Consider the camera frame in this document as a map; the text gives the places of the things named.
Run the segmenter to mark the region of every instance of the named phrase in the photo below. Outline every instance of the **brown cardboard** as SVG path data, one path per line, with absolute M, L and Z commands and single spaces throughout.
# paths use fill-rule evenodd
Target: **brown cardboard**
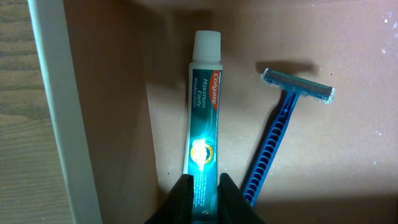
M 265 221 L 397 221 L 395 1 L 65 1 L 65 8 L 99 202 L 118 198 L 118 207 L 101 205 L 104 223 L 153 212 L 153 201 L 145 214 L 117 211 L 154 193 L 153 148 L 162 198 L 182 173 L 197 29 L 221 32 L 218 167 L 237 185 L 280 98 L 259 81 L 266 67 L 336 88 L 331 105 L 299 99 L 256 206 Z M 134 160 L 125 156 L 131 151 Z M 141 182 L 147 170 L 151 178 Z M 126 193 L 133 186 L 141 194 Z

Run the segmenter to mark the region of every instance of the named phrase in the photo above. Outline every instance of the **white edge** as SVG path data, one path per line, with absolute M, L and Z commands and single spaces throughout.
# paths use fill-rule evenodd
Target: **white edge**
M 62 0 L 28 0 L 74 223 L 102 223 Z

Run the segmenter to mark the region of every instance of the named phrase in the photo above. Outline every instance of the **razor blade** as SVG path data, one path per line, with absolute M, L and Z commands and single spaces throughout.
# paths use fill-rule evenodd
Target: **razor blade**
M 335 96 L 335 89 L 303 78 L 273 71 L 267 68 L 261 75 L 261 80 L 270 86 L 279 86 L 286 91 L 294 91 L 302 96 L 312 96 L 321 103 L 329 104 Z

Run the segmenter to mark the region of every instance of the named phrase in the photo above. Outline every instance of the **wooden surface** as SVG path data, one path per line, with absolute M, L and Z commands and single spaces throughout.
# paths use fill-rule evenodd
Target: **wooden surface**
M 0 223 L 71 223 L 27 1 L 0 1 Z

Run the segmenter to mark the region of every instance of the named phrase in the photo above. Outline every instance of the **cardboard box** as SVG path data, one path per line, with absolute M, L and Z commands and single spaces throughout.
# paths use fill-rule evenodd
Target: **cardboard box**
M 266 222 L 397 221 L 395 1 L 29 4 L 75 222 L 142 223 L 180 177 L 199 29 L 221 32 L 218 169 L 237 185 L 280 98 L 266 67 L 336 88 L 331 105 L 299 99 L 256 205 Z

